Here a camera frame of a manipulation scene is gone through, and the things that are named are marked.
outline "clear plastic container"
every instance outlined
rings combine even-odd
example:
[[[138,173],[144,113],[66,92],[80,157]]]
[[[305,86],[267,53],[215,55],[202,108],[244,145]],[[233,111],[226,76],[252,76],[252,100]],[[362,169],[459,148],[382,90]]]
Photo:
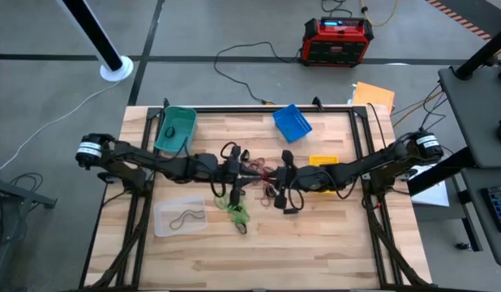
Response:
[[[158,202],[153,217],[158,237],[189,234],[208,226],[205,203],[199,195]]]

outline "wooden table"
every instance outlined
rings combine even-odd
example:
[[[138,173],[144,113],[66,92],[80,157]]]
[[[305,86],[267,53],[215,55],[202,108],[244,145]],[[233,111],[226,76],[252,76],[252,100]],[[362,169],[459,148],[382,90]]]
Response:
[[[395,137],[387,111],[378,106],[377,112],[386,141],[390,143]],[[146,113],[147,107],[128,107],[119,139],[139,146]],[[372,111],[368,114],[375,149],[378,150],[382,147],[379,128]],[[248,149],[251,158],[263,157],[273,168],[282,165],[282,149],[293,152],[297,166],[307,165],[310,155],[337,155],[340,162],[357,159],[347,114],[304,115],[313,131],[288,144],[270,114],[199,114],[191,148],[193,152],[210,152],[219,156],[223,145],[232,140]],[[367,153],[364,140],[362,145],[363,152]],[[396,187],[407,190],[405,183],[399,182]],[[159,238],[154,234],[152,213],[139,288],[300,290],[379,287],[366,211],[361,206],[361,183],[357,183],[347,200],[339,200],[335,194],[307,193],[305,208],[298,215],[290,216],[260,203],[263,196],[261,183],[245,189],[243,200],[250,222],[248,234],[241,235],[229,221],[229,215],[215,206],[208,184],[177,185],[161,174],[157,175],[152,205],[162,200],[201,195],[205,199],[208,227],[195,234]],[[108,187],[105,199],[121,191],[120,184],[112,185]],[[397,247],[420,277],[430,281],[411,198],[390,193],[386,201]],[[124,195],[103,208],[85,285],[96,281],[121,249],[129,203],[130,196]],[[385,250],[383,257],[388,272],[391,269]],[[127,272],[128,282],[131,268]]]

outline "black pole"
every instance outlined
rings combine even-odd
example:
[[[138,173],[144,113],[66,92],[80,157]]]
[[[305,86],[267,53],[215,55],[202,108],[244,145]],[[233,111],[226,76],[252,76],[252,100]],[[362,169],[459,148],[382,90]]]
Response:
[[[492,58],[497,51],[501,49],[501,31],[494,36],[492,40],[487,42],[482,48],[477,51],[467,62],[455,70],[455,75],[461,80],[468,79],[472,73],[488,59]]]
[[[103,28],[97,22],[96,16],[84,0],[61,0],[63,8],[70,13],[84,34],[97,51],[97,57],[103,61],[111,71],[121,69],[122,60],[113,47]]]

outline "red power station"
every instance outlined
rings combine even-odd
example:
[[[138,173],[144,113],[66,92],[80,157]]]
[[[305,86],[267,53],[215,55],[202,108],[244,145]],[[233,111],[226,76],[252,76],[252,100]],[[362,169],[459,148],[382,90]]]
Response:
[[[371,24],[363,18],[312,19],[305,23],[301,60],[307,66],[355,67],[371,40]]]

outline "concrete floor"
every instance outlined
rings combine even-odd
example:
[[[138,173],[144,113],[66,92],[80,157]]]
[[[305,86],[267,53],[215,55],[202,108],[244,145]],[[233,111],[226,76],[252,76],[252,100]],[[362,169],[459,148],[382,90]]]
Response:
[[[88,2],[122,54],[143,52],[157,0]],[[375,19],[385,19],[392,9],[385,3],[369,2]],[[359,15],[357,0],[348,0],[343,8]],[[271,41],[279,55],[293,56],[301,45],[302,25],[321,15],[319,0],[168,0],[151,55],[214,56],[231,45]],[[195,21],[184,21],[185,17]],[[395,105],[401,109],[434,88],[437,71],[447,67],[448,59],[468,58],[483,44],[482,39],[425,1],[404,0],[392,22],[375,28],[366,57],[438,59],[442,65],[431,62],[425,66],[361,65],[343,69],[233,62],[220,64],[220,69],[248,82],[256,96],[279,104],[308,103],[315,96],[325,103],[345,103],[353,91],[352,84],[362,81],[395,91]],[[92,53],[55,1],[0,0],[0,54]],[[255,47],[227,55],[271,56],[271,52],[267,47]],[[98,71],[99,63],[94,61],[0,60],[0,165],[38,127],[68,112],[89,94],[110,86]],[[47,128],[0,172],[5,180],[28,171],[39,172],[45,177],[39,192],[58,198],[54,210],[38,208],[29,216],[27,236],[15,253],[7,289],[27,286],[29,291],[57,291],[77,287],[105,186],[94,171],[77,166],[75,150],[82,135],[119,132],[134,76]],[[150,62],[136,105],[161,105],[164,97],[174,105],[254,104],[243,86],[220,77],[210,62]],[[432,131],[451,150],[464,147],[448,104],[439,112],[447,118]],[[423,116],[423,112],[416,112],[396,128],[396,133],[419,127]],[[8,134],[12,129],[16,130],[14,135]],[[501,290],[501,267],[486,243],[485,251],[475,255],[452,248],[466,239],[460,221],[420,222],[420,229],[436,284]]]

